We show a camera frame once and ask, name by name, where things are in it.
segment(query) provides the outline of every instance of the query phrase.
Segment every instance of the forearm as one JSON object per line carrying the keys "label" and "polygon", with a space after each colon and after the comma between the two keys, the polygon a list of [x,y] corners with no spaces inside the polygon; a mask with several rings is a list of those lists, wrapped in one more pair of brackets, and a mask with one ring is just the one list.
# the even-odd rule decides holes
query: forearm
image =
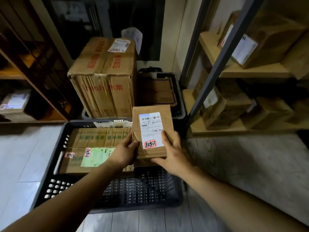
{"label": "forearm", "polygon": [[197,167],[189,168],[180,177],[232,231],[309,231],[294,218]]}
{"label": "forearm", "polygon": [[20,218],[5,232],[76,231],[114,176],[122,169],[106,161],[56,197]]}

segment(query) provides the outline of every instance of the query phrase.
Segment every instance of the green label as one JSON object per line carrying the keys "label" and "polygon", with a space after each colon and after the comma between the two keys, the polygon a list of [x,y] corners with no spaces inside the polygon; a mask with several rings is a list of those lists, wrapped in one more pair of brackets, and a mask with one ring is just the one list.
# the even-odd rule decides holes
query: green label
{"label": "green label", "polygon": [[104,163],[113,153],[115,147],[111,148],[86,148],[83,157],[82,167],[98,167]]}

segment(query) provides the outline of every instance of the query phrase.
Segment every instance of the plastic basket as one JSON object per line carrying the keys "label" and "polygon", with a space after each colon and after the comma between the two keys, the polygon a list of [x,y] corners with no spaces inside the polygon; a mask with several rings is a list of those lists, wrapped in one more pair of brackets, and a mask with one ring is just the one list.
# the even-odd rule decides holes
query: plastic basket
{"label": "plastic basket", "polygon": [[[179,86],[179,81],[177,76],[172,72],[156,72],[157,78],[171,78],[173,82],[174,92],[176,95],[177,105],[175,107],[171,107],[172,118],[173,120],[182,120],[186,116],[186,109],[184,107],[182,93]],[[82,118],[84,120],[92,120],[93,118],[89,117],[86,110],[83,109]]]}
{"label": "plastic basket", "polygon": [[[61,193],[82,177],[57,174],[66,142],[74,128],[95,128],[95,123],[115,119],[70,121],[64,124],[52,152],[32,208]],[[181,180],[160,166],[136,168],[134,178],[113,180],[90,213],[177,207],[182,203]]]}

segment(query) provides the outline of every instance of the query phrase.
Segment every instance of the floor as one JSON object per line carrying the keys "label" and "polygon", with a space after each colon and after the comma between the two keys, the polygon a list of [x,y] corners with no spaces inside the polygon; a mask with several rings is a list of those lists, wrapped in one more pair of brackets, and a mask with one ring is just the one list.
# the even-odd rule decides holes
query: floor
{"label": "floor", "polygon": [[[29,211],[60,130],[0,129],[0,230]],[[186,146],[201,168],[309,225],[309,151],[296,134],[196,138]],[[88,215],[78,231],[230,231],[186,184],[183,192],[178,208]]]}

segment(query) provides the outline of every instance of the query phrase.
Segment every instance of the cardboard box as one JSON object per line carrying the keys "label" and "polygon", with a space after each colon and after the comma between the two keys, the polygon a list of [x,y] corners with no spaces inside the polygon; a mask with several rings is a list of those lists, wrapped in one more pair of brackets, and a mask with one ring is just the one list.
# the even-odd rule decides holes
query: cardboard box
{"label": "cardboard box", "polygon": [[309,118],[309,98],[301,99],[294,102],[291,108],[295,114],[286,120],[288,123],[299,124]]}
{"label": "cardboard box", "polygon": [[109,52],[117,39],[93,37],[68,71],[88,115],[132,117],[136,82],[135,43],[123,53]]}
{"label": "cardboard box", "polygon": [[166,148],[162,144],[162,129],[166,132],[171,142],[174,140],[170,105],[134,107],[132,129],[133,139],[140,142],[134,166],[155,165],[150,159],[166,157],[167,153]]}
{"label": "cardboard box", "polygon": [[0,114],[13,122],[36,121],[44,116],[48,105],[34,90],[15,90],[1,102]]}
{"label": "cardboard box", "polygon": [[[234,11],[222,32],[219,46],[226,42],[240,11]],[[306,26],[279,14],[260,11],[248,27],[232,58],[243,68],[280,62]]]}
{"label": "cardboard box", "polygon": [[143,78],[137,80],[137,100],[139,106],[160,104],[177,105],[171,78]]}
{"label": "cardboard box", "polygon": [[[62,159],[60,174],[87,174],[100,163],[103,152],[110,154],[131,131],[131,128],[81,128],[74,129],[67,143],[67,149]],[[123,175],[132,175],[134,166],[124,168]]]}
{"label": "cardboard box", "polygon": [[309,31],[287,52],[280,62],[298,80],[309,78]]}
{"label": "cardboard box", "polygon": [[202,67],[202,72],[200,74],[200,78],[199,78],[199,80],[198,80],[198,82],[197,82],[197,84],[196,84],[196,86],[193,90],[193,93],[192,93],[195,100],[197,99],[200,91],[202,90],[203,85],[205,84],[205,82],[206,82],[206,80],[209,76],[209,73],[211,72],[211,69],[212,69],[211,67],[208,67],[208,68]]}
{"label": "cardboard box", "polygon": [[228,129],[251,104],[251,100],[239,88],[235,79],[218,80],[204,101],[205,109],[202,111],[202,117],[205,128],[208,130]]}
{"label": "cardboard box", "polygon": [[285,121],[294,115],[293,110],[279,97],[256,97],[257,105],[241,116],[247,129],[267,129],[280,119]]}

